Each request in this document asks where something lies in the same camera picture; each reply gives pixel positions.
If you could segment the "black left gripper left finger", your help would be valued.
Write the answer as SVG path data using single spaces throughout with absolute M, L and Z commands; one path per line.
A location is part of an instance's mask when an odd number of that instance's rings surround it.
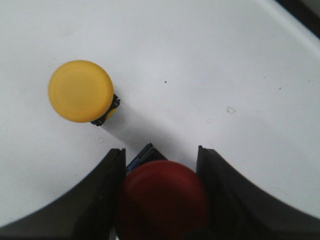
M 126 175 L 125 149 L 111 149 L 75 187 L 0 229 L 2 240 L 114 240 L 116 193 Z

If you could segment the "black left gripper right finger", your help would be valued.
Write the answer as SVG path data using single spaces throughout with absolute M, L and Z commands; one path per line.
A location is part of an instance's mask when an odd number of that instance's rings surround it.
M 320 220 L 262 190 L 214 149 L 199 146 L 196 174 L 217 240 L 318 240 Z

